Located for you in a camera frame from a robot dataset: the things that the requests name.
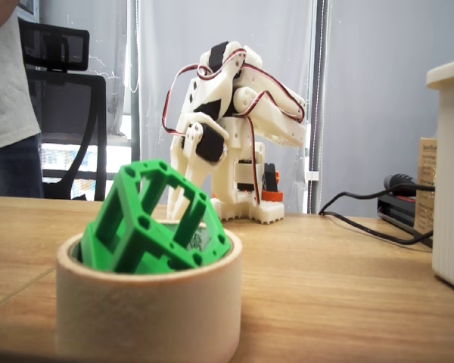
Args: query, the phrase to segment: green 3d-printed cube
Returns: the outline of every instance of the green 3d-printed cube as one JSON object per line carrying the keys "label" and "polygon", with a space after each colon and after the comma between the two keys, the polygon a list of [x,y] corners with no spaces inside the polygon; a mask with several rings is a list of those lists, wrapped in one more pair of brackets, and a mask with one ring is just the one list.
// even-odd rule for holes
{"label": "green 3d-printed cube", "polygon": [[[181,221],[163,225],[151,217],[168,186],[183,188],[190,204]],[[202,249],[194,237],[205,235]],[[100,271],[163,274],[209,265],[230,251],[219,217],[207,195],[162,160],[121,168],[96,221],[81,240],[82,263]]]}

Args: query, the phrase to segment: person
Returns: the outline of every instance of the person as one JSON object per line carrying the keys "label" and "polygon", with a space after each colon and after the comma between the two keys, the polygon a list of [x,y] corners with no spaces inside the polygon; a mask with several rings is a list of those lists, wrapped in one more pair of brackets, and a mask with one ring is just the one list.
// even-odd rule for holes
{"label": "person", "polygon": [[0,0],[0,196],[42,197],[40,128],[23,65],[18,4]]}

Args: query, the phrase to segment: white robot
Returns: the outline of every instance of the white robot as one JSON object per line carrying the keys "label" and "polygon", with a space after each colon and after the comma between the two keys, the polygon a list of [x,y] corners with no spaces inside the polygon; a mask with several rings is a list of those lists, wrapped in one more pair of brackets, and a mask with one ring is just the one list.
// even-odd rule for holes
{"label": "white robot", "polygon": [[[174,135],[171,165],[199,187],[212,174],[211,201],[221,220],[269,224],[285,215],[274,165],[265,164],[266,149],[255,135],[302,146],[307,104],[262,66],[252,49],[225,42],[202,54],[199,64],[181,69],[166,96],[163,127]],[[170,93],[176,78],[189,70],[197,77],[190,81],[176,129],[170,129]],[[180,219],[189,203],[181,188],[170,188],[168,219]]]}

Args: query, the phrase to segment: white wall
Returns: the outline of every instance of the white wall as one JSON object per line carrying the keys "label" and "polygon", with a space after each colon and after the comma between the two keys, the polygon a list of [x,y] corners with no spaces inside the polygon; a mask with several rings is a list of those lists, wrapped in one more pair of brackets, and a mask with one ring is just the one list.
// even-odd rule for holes
{"label": "white wall", "polygon": [[[454,0],[331,0],[329,21],[322,204],[380,191],[386,175],[417,177],[420,138],[437,130],[425,76],[454,61]],[[375,216],[376,201],[331,209]]]}
{"label": "white wall", "polygon": [[43,23],[89,31],[88,73],[106,79],[107,123],[112,126],[123,114],[126,0],[46,0],[40,5]]}

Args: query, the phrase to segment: tape roll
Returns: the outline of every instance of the tape roll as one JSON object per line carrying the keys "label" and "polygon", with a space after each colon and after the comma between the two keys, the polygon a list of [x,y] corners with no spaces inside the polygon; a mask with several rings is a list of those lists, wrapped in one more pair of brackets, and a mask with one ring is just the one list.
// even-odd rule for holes
{"label": "tape roll", "polygon": [[99,361],[227,362],[241,329],[242,244],[202,268],[117,275],[72,257],[82,235],[58,251],[57,348]]}

